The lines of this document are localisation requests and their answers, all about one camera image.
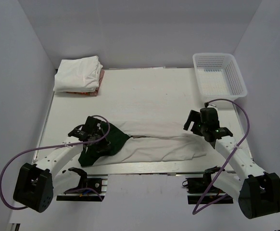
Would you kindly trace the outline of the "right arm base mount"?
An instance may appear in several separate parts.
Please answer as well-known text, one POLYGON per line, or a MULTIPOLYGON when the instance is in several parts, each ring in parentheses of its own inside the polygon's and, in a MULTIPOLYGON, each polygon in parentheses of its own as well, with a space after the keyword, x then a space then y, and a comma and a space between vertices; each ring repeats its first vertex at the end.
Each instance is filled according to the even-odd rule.
MULTIPOLYGON (((200 174, 187 174, 182 182, 182 187, 187 190, 187 200, 189 205, 196 205, 207 186, 213 179, 213 174, 219 171, 220 167, 209 168, 200 174)), ((212 186, 208 193, 201 201, 202 205, 206 205, 216 199, 222 198, 225 192, 215 186, 212 186)))

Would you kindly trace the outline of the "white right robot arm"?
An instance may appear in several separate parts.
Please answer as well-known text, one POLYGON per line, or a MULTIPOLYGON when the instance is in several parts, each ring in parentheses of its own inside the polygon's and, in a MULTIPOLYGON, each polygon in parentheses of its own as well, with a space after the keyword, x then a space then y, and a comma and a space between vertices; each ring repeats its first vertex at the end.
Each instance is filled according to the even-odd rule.
POLYGON ((205 193, 212 187, 220 189, 238 202, 248 219, 280 212, 279 176, 267 173, 239 148, 232 132, 220 126, 216 109, 190 111, 183 129, 203 137, 237 175, 231 176, 223 167, 206 169, 203 174, 203 184, 207 187, 205 193))

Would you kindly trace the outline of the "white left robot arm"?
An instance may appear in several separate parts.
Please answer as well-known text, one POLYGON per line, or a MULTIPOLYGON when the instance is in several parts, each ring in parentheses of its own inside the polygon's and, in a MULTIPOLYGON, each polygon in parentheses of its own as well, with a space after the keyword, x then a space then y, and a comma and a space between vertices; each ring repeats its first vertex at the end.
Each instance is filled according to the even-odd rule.
POLYGON ((108 144, 107 135, 108 132, 101 128, 92 133, 72 130, 62 144, 55 145, 43 159, 22 165, 13 199, 39 213, 44 212, 53 198, 62 193, 92 193, 102 199, 102 179, 89 179, 84 170, 67 167, 67 163, 92 144, 105 147, 108 144))

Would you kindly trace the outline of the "white and green raglan t-shirt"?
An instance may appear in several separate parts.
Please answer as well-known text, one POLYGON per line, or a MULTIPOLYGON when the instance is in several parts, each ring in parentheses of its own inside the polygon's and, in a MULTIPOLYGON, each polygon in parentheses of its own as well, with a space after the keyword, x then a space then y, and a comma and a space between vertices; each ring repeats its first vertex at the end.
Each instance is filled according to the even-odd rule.
POLYGON ((115 121, 102 122, 110 149, 98 151, 92 144, 81 152, 82 167, 137 162, 185 161, 206 156, 209 145, 202 137, 183 130, 177 122, 115 121))

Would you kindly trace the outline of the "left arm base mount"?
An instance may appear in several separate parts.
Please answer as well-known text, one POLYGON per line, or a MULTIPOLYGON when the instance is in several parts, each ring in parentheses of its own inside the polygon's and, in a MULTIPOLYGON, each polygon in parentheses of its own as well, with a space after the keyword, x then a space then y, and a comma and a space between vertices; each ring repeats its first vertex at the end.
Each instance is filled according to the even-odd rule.
POLYGON ((71 167, 55 177, 57 201, 101 202, 107 191, 107 176, 88 175, 81 168, 71 167))

